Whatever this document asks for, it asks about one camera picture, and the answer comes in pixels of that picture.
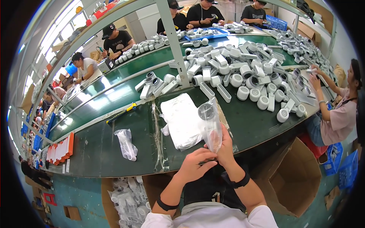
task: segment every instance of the wristwatch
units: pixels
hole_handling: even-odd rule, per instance
[[[246,175],[245,175],[245,177],[241,180],[241,181],[239,181],[239,182],[233,182],[233,181],[231,181],[230,179],[229,179],[229,176],[228,176],[228,174],[227,174],[227,172],[225,171],[225,172],[223,172],[222,174],[221,174],[221,177],[232,187],[232,188],[234,188],[234,189],[237,189],[237,188],[239,188],[239,187],[244,187],[244,186],[246,186],[246,184],[249,182],[249,180],[250,180],[250,175],[247,173],[247,172],[245,172],[246,173]]]

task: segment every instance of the black wristband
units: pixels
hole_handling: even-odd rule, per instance
[[[161,201],[161,196],[158,197],[157,199],[157,204],[164,210],[164,211],[168,211],[168,210],[175,210],[179,207],[179,205],[176,205],[176,206],[169,206],[169,205],[166,205],[164,204],[162,201]]]

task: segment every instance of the white t-shirt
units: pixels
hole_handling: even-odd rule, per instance
[[[77,69],[77,77],[81,78],[84,76],[88,72],[88,67],[90,65],[92,65],[94,71],[97,69],[97,63],[95,60],[91,58],[84,58],[84,69],[81,69],[81,67]]]
[[[186,205],[181,216],[172,220],[169,215],[148,213],[141,228],[277,228],[271,210],[264,205],[252,210],[249,216],[239,209],[218,202],[198,202]]]

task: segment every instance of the woman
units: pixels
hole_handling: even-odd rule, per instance
[[[171,13],[171,16],[172,16],[172,20],[174,21],[176,31],[179,30],[179,29],[181,31],[192,29],[194,26],[189,24],[189,22],[186,19],[185,15],[182,14],[182,13],[177,12],[177,10],[180,10],[183,7],[180,7],[177,4],[176,0],[168,0],[167,2],[169,3],[170,13]],[[157,22],[157,34],[160,34],[160,35],[165,34],[166,35],[166,31],[165,31],[165,28],[164,28],[164,25],[162,23],[161,18]]]
[[[81,52],[76,52],[71,59],[71,64],[77,67],[77,77],[75,84],[80,84],[82,81],[89,79],[97,69],[97,63],[91,58],[84,58]]]
[[[316,146],[328,146],[347,138],[356,124],[357,91],[361,88],[360,67],[356,59],[351,60],[350,69],[347,71],[347,89],[335,85],[316,65],[312,65],[314,72],[322,75],[333,92],[343,99],[333,110],[328,110],[323,99],[320,81],[317,76],[311,75],[310,82],[317,93],[321,113],[316,113],[307,121],[307,130],[312,142]]]

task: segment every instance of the black t-shirt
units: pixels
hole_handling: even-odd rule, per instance
[[[29,178],[33,177],[33,170],[32,168],[28,165],[27,161],[22,161],[22,163],[20,164],[21,168],[22,168],[22,172],[24,173],[24,175],[26,175]]]
[[[186,18],[188,19],[188,21],[191,22],[191,21],[205,20],[207,18],[213,18],[215,16],[217,16],[218,19],[214,18],[210,22],[210,24],[201,24],[199,25],[199,28],[211,27],[213,23],[218,23],[219,20],[224,20],[224,17],[220,13],[219,9],[217,9],[215,6],[211,6],[209,9],[202,9],[200,4],[196,4],[189,9]]]
[[[128,46],[128,42],[132,39],[127,31],[119,31],[119,34],[114,39],[105,39],[104,40],[104,49],[108,52],[109,55],[109,48],[116,53],[118,51],[122,52],[122,49]]]
[[[243,9],[242,15],[241,15],[241,20],[242,19],[262,19],[262,20],[266,20],[266,13],[264,9],[255,9],[253,7],[253,5],[248,5]],[[257,23],[249,23],[250,26],[261,26],[260,24]]]
[[[186,19],[185,15],[182,13],[177,13],[174,19],[174,25],[176,25],[178,28],[175,28],[177,30],[185,31],[186,26],[189,24],[188,20]],[[157,22],[157,34],[163,33],[165,31],[164,25],[162,24],[161,18]]]

